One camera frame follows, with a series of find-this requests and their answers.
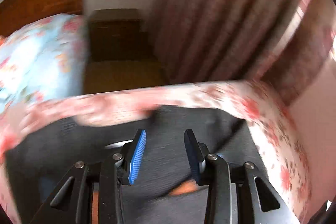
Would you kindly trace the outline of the floral pink curtain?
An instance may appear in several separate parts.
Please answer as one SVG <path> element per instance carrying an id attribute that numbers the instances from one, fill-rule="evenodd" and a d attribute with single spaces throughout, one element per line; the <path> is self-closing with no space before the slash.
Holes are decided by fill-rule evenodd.
<path id="1" fill-rule="evenodd" d="M 262 81 L 290 105 L 329 57 L 335 3 L 155 0 L 149 34 L 171 83 Z"/>

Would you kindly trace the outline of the pink floral quilt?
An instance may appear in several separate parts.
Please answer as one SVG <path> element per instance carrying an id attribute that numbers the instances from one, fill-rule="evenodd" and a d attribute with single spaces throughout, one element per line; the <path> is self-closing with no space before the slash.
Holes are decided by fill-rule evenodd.
<path id="1" fill-rule="evenodd" d="M 254 81 L 161 86 L 19 103 L 1 114 L 1 153 L 61 118 L 112 126 L 149 116 L 163 105 L 221 109 L 246 120 L 270 182 L 303 221 L 311 198 L 309 163 L 294 121 L 277 93 Z"/>

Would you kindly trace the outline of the dark wooden nightstand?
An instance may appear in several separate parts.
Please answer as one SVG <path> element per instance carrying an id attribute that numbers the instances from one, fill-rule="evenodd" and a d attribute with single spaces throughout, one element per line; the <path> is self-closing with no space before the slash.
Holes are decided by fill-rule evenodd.
<path id="1" fill-rule="evenodd" d="M 95 10 L 88 19 L 91 59 L 112 60 L 154 59 L 147 32 L 138 9 Z"/>

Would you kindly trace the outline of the dark striped knit sweater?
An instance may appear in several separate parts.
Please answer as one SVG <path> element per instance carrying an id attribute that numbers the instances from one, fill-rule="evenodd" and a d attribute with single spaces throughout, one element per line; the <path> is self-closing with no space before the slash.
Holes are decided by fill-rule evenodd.
<path id="1" fill-rule="evenodd" d="M 138 179 L 122 188 L 126 223 L 202 223 L 207 189 L 171 196 L 191 178 L 184 145 L 186 129 L 197 141 L 226 161 L 242 165 L 264 163 L 245 120 L 219 109 L 162 106 L 149 118 L 114 126 L 91 127 L 73 118 L 29 134 L 5 153 L 6 169 L 19 215 L 29 223 L 56 184 L 77 161 L 96 163 L 112 155 L 110 145 L 134 138 L 138 129 L 147 134 Z"/>

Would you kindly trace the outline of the light blue floral pillow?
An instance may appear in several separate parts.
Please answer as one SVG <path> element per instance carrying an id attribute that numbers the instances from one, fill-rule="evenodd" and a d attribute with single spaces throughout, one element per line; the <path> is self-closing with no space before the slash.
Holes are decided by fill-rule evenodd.
<path id="1" fill-rule="evenodd" d="M 88 57 L 81 15 L 49 16 L 1 37 L 1 111 L 82 94 Z"/>

